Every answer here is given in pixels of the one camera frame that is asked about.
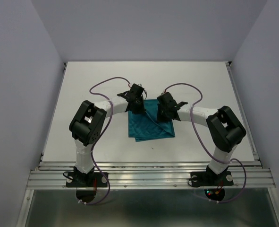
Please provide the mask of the teal cloth napkin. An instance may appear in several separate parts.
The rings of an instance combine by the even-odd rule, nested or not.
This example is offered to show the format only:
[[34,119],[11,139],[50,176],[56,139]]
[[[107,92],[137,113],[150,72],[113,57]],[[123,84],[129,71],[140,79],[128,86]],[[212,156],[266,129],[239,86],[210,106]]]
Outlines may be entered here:
[[159,122],[157,120],[158,100],[145,100],[144,114],[133,114],[128,111],[128,137],[136,142],[174,138],[175,131],[172,121]]

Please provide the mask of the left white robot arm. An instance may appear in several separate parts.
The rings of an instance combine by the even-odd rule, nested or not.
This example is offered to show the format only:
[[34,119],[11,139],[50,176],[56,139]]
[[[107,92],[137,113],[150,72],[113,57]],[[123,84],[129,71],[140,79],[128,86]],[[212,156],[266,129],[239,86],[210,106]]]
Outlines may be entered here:
[[128,91],[106,101],[85,100],[72,119],[69,130],[76,145],[76,163],[72,172],[64,172],[66,187],[105,188],[108,173],[100,172],[93,161],[93,149],[108,128],[113,115],[130,111],[144,114],[144,88],[133,84]]

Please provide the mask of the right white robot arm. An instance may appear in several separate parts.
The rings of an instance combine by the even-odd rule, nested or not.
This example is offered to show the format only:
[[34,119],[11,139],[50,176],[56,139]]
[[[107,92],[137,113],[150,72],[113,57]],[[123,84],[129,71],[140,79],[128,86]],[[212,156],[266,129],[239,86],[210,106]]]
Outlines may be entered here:
[[228,106],[219,109],[197,107],[187,102],[177,103],[171,93],[157,97],[159,102],[157,120],[168,122],[177,120],[205,126],[215,145],[205,171],[191,172],[188,184],[192,187],[233,186],[233,178],[228,170],[231,156],[238,144],[246,136],[246,130]]

